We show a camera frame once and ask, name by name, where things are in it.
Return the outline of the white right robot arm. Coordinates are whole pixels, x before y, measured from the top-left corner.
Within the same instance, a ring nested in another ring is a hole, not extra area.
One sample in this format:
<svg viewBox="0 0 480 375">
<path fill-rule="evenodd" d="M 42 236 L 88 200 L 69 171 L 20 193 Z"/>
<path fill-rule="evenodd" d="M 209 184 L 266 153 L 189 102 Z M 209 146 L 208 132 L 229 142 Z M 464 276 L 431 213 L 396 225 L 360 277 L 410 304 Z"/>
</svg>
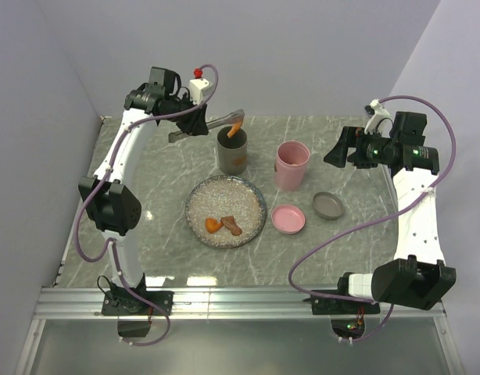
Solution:
<svg viewBox="0 0 480 375">
<path fill-rule="evenodd" d="M 335 292 L 335 304 L 350 313 L 363 299 L 429 310 L 455 284 L 456 270 L 446 265 L 438 238 L 433 183 L 439 174 L 439 154 L 425 145 L 427 117 L 397 112 L 384 137 L 387 121 L 374 115 L 366 127 L 344 127 L 324 161 L 343 168 L 387 166 L 396 191 L 398 241 L 392 261 L 373 273 L 345 273 L 345 287 Z"/>
</svg>

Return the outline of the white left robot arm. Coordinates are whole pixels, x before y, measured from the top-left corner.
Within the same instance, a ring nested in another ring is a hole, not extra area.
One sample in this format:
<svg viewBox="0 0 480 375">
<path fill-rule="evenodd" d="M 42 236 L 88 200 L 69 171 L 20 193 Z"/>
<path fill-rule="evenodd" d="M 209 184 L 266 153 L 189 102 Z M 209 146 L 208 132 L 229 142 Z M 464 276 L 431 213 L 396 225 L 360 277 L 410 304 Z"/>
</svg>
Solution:
<svg viewBox="0 0 480 375">
<path fill-rule="evenodd" d="M 205 69 L 215 71 L 216 67 L 196 68 L 188 86 L 183 86 L 178 73 L 152 67 L 148 81 L 124 99 L 120 127 L 106 157 L 92 177 L 83 177 L 78 184 L 82 206 L 73 227 L 77 254 L 88 263 L 101 259 L 100 255 L 86 255 L 81 248 L 80 223 L 82 216 L 87 215 L 102 233 L 102 254 L 108 255 L 112 263 L 111 297 L 130 314 L 145 310 L 148 295 L 133 231 L 142 207 L 129 186 L 143 148 L 161 121 L 175 123 L 186 135 L 208 134 L 206 106 L 219 79 L 204 78 Z"/>
</svg>

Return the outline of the pink round lid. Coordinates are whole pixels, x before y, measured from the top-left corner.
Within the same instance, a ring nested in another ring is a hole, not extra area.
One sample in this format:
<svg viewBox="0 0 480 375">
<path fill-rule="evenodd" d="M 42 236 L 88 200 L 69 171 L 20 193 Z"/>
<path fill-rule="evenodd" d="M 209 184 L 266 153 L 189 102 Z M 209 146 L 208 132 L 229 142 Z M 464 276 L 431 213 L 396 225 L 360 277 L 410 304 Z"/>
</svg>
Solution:
<svg viewBox="0 0 480 375">
<path fill-rule="evenodd" d="M 283 234 L 297 234 L 306 224 L 304 213 L 294 205 L 279 205 L 271 213 L 271 221 L 276 230 Z"/>
</svg>

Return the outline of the brown meat piece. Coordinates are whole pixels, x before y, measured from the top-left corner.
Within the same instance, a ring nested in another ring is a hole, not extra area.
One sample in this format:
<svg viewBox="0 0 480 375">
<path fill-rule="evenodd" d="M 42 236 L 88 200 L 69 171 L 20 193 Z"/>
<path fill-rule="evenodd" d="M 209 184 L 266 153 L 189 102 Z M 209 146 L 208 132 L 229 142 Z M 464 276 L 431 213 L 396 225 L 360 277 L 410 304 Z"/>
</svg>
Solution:
<svg viewBox="0 0 480 375">
<path fill-rule="evenodd" d="M 224 216 L 220 219 L 220 221 L 233 236 L 239 236 L 242 234 L 242 229 L 237 225 L 233 216 Z"/>
</svg>

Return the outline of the metal food tongs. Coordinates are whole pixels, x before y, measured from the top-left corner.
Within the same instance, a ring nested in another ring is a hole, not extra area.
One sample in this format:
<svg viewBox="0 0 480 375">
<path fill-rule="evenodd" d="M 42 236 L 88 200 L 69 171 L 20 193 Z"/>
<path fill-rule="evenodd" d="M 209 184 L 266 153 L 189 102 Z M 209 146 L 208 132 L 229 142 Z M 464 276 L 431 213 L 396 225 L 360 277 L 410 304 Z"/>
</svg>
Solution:
<svg viewBox="0 0 480 375">
<path fill-rule="evenodd" d="M 206 127 L 207 127 L 207 130 L 212 130 L 222 126 L 229 126 L 229 125 L 233 125 L 238 121 L 243 122 L 244 118 L 245 118 L 245 111 L 243 109 L 237 109 L 224 117 L 206 122 Z M 171 132 L 168 134 L 168 142 L 175 143 L 187 137 L 188 137 L 188 134 L 182 131 Z"/>
</svg>

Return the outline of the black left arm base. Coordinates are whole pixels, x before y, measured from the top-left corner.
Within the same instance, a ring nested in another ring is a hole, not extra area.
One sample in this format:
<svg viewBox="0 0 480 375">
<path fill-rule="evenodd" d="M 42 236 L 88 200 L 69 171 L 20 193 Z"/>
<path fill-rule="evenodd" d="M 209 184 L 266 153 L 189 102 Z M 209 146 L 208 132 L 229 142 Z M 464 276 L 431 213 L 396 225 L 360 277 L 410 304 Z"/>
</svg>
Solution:
<svg viewBox="0 0 480 375">
<path fill-rule="evenodd" d="M 170 315 L 174 299 L 172 291 L 145 291 L 142 297 Z M 106 292 L 101 314 L 103 316 L 147 316 L 149 312 L 150 305 L 130 295 L 125 289 L 117 289 L 115 293 Z"/>
</svg>

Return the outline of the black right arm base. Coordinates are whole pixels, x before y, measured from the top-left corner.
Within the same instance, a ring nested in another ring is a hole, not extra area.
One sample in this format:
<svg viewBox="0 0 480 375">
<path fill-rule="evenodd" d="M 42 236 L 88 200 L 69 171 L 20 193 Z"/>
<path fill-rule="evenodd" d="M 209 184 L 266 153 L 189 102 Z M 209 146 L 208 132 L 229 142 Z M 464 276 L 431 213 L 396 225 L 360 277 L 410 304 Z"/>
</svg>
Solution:
<svg viewBox="0 0 480 375">
<path fill-rule="evenodd" d="M 336 298 L 318 298 L 314 295 L 310 295 L 308 298 L 303 299 L 303 301 L 310 303 L 312 314 L 315 316 L 357 315 L 358 313 L 367 315 L 379 314 L 381 312 L 378 303 L 370 304 Z"/>
</svg>

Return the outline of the orange carrot slice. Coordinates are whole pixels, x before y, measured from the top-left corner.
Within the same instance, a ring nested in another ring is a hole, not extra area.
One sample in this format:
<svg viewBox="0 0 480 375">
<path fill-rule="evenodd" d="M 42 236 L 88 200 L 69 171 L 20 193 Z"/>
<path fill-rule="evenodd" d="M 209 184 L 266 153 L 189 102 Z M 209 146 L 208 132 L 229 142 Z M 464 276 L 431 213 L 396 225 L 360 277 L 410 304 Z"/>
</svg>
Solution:
<svg viewBox="0 0 480 375">
<path fill-rule="evenodd" d="M 242 128 L 242 124 L 243 124 L 242 121 L 238 121 L 238 122 L 234 123 L 231 126 L 231 129 L 227 132 L 227 137 L 228 138 L 233 138 L 238 133 L 238 131 Z"/>
</svg>

